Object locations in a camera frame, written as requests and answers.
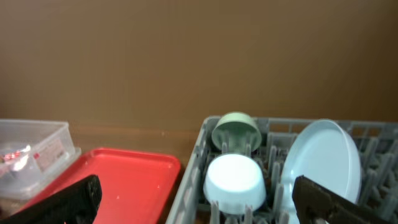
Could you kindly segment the light blue plate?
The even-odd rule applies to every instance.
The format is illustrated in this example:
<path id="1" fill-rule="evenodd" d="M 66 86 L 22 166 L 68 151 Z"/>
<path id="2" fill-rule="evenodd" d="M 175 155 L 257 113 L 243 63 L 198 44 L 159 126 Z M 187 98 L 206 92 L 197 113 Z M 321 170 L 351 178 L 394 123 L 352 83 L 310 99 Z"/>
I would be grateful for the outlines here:
<path id="1" fill-rule="evenodd" d="M 289 223 L 298 223 L 292 200 L 294 182 L 305 176 L 352 203 L 361 191 L 361 162 L 353 138 L 336 122 L 320 119 L 296 138 L 284 162 L 280 182 L 284 187 L 281 210 Z"/>

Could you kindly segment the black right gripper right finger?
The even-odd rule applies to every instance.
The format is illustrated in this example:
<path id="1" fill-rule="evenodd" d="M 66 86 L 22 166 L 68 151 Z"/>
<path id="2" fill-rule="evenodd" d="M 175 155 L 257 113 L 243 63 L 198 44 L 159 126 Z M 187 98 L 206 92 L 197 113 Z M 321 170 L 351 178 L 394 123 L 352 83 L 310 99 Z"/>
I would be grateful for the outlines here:
<path id="1" fill-rule="evenodd" d="M 389 223 L 303 175 L 294 182 L 292 200 L 300 224 L 317 220 L 329 224 Z"/>

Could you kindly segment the white napkin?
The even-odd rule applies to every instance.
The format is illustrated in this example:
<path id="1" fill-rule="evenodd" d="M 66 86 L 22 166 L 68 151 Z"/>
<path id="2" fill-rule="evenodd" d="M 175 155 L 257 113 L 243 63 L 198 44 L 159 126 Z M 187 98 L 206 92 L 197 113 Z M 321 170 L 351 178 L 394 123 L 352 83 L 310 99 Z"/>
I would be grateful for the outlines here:
<path id="1" fill-rule="evenodd" d="M 9 172 L 20 171 L 26 164 L 31 151 L 30 144 L 21 142 L 11 142 L 1 144 L 1 154 L 8 152 L 20 151 L 21 156 L 18 159 L 12 161 L 1 163 L 1 177 L 5 176 Z"/>

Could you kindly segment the red snack wrapper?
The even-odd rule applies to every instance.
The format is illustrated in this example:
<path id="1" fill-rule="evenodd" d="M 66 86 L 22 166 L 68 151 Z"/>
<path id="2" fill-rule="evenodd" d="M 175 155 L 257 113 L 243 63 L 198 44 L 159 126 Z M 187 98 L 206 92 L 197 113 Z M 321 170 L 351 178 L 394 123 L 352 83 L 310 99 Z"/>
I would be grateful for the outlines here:
<path id="1" fill-rule="evenodd" d="M 6 163 L 6 162 L 12 161 L 14 159 L 18 159 L 20 156 L 21 156 L 20 151 L 8 152 L 5 154 L 1 154 L 1 163 Z"/>

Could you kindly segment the mint green bowl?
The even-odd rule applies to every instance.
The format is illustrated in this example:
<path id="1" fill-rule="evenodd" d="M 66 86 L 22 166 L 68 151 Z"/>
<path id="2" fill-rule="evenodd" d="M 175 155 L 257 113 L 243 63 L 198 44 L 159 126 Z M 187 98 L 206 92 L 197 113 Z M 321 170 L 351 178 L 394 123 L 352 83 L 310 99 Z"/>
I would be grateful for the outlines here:
<path id="1" fill-rule="evenodd" d="M 215 147 L 223 150 L 227 145 L 228 152 L 245 154 L 248 149 L 254 152 L 262 143 L 262 134 L 255 119 L 243 112 L 224 114 L 211 132 Z"/>

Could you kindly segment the small light blue bowl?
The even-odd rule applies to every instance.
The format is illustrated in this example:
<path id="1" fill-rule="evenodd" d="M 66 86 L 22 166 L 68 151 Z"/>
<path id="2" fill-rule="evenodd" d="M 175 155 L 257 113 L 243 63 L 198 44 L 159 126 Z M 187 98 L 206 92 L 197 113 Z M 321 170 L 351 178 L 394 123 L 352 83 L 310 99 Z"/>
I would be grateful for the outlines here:
<path id="1" fill-rule="evenodd" d="M 250 157 L 222 154 L 207 169 L 203 193 L 209 202 L 218 203 L 221 212 L 242 215 L 246 207 L 257 210 L 266 201 L 262 170 Z"/>

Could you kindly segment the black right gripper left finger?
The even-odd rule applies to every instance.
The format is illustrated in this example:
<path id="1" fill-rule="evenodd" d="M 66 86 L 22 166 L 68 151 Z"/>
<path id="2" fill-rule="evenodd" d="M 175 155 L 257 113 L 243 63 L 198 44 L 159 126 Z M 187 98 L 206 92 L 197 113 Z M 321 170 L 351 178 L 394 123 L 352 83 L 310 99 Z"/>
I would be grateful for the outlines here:
<path id="1" fill-rule="evenodd" d="M 102 188 L 89 175 L 40 202 L 1 220 L 1 224 L 92 224 L 98 214 Z"/>

